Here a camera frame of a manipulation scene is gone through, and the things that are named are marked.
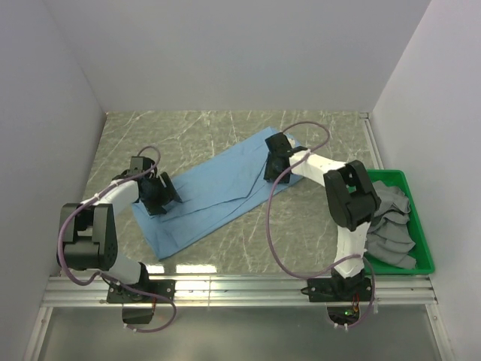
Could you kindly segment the light blue long sleeve shirt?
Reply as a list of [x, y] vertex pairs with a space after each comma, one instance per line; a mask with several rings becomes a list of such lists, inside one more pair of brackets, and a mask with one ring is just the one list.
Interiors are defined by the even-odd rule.
[[142, 202], [133, 214], [157, 259], [165, 259], [266, 202], [272, 184], [264, 180], [268, 147], [278, 133], [263, 129], [221, 154], [176, 176], [173, 185], [182, 202], [166, 214], [150, 215]]

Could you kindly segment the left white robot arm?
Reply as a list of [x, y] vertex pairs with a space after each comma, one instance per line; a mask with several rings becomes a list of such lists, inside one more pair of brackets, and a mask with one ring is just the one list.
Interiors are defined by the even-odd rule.
[[119, 251], [116, 216], [134, 204], [145, 207], [150, 216], [164, 215], [166, 206], [182, 200], [167, 173], [157, 171], [157, 161], [138, 154], [130, 160], [129, 168], [118, 174], [102, 191], [81, 203], [62, 207], [57, 244], [59, 265], [80, 286], [93, 279], [81, 281], [71, 273], [93, 270], [133, 302], [150, 297], [152, 283], [147, 267]]

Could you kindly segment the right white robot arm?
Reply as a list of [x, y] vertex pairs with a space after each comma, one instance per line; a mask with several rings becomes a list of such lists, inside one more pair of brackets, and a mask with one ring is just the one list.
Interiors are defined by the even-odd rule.
[[268, 157], [264, 180], [271, 183], [266, 209], [266, 236], [271, 240], [270, 212], [272, 198], [280, 184], [288, 184], [298, 175], [324, 187], [328, 209], [337, 225], [337, 253], [331, 272], [331, 291], [346, 301], [356, 294], [364, 271], [364, 253], [368, 230], [380, 208], [380, 198], [364, 164], [358, 160], [340, 162], [325, 158], [306, 147], [293, 147], [288, 137], [278, 132], [265, 139]]

